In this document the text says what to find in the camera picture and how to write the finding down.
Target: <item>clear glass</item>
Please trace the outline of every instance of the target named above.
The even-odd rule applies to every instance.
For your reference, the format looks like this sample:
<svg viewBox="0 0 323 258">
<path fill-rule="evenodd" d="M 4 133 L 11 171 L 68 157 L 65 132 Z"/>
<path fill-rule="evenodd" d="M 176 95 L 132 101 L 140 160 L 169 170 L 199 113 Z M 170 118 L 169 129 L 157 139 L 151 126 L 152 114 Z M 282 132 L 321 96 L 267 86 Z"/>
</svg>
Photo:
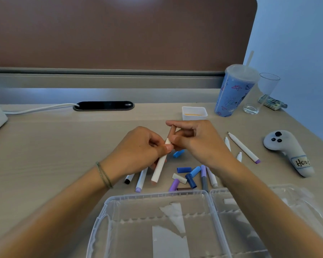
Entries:
<svg viewBox="0 0 323 258">
<path fill-rule="evenodd" d="M 260 76 L 258 83 L 244 99 L 243 110 L 252 115 L 260 112 L 261 107 L 280 81 L 280 77 L 271 73 L 260 73 Z"/>
</svg>

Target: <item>blue tumbler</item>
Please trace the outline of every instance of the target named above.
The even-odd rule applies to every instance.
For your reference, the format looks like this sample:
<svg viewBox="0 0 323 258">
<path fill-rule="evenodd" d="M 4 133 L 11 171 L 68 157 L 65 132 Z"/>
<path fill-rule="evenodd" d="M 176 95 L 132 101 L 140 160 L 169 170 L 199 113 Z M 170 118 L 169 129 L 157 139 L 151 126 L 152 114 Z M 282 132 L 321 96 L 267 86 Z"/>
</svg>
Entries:
<svg viewBox="0 0 323 258">
<path fill-rule="evenodd" d="M 241 64 L 228 66 L 215 106 L 215 113 L 221 117 L 231 116 L 259 79 L 260 74 L 251 67 Z"/>
</svg>

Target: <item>bracelet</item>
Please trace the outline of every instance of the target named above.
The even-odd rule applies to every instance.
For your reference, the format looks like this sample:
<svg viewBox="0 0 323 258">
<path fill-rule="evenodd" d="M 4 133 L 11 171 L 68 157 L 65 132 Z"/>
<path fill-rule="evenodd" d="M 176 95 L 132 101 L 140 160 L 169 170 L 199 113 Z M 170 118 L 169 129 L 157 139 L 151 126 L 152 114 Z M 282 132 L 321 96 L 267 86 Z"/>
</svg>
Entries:
<svg viewBox="0 0 323 258">
<path fill-rule="evenodd" d="M 105 173 L 105 171 L 103 170 L 103 168 L 101 167 L 101 165 L 99 164 L 99 162 L 96 162 L 96 165 L 97 165 L 97 168 L 98 168 L 99 175 L 100 175 L 100 177 L 102 178 L 102 180 L 103 180 L 104 184 L 105 184 L 107 187 L 112 188 L 113 186 L 111 185 L 110 179 L 109 179 L 108 175 Z"/>
</svg>

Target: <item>plastic cup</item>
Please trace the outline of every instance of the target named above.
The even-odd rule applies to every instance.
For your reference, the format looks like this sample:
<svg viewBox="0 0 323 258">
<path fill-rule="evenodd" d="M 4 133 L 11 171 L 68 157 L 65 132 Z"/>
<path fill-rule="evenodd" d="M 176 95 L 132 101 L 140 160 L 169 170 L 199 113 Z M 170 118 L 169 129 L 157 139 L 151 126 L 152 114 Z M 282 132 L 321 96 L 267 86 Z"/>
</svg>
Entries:
<svg viewBox="0 0 323 258">
<path fill-rule="evenodd" d="M 252 115 L 260 112 L 261 107 L 280 81 L 280 77 L 271 73 L 261 73 L 260 76 L 258 84 L 251 89 L 244 100 L 243 110 Z"/>
<path fill-rule="evenodd" d="M 251 67 L 241 64 L 227 67 L 215 113 L 221 117 L 231 116 L 259 79 L 258 71 Z"/>
</svg>

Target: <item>forearm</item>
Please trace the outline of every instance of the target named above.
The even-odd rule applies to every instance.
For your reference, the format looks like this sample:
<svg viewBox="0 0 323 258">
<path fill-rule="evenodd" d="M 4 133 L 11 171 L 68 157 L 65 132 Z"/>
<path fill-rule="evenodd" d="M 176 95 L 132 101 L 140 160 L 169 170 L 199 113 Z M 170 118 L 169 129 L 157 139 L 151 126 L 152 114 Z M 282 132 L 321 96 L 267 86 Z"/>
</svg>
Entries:
<svg viewBox="0 0 323 258">
<path fill-rule="evenodd" d="M 272 257 L 323 257 L 323 239 L 243 164 L 234 161 L 214 172 Z"/>
<path fill-rule="evenodd" d="M 0 258 L 53 256 L 107 190 L 92 168 L 0 239 Z"/>
</svg>

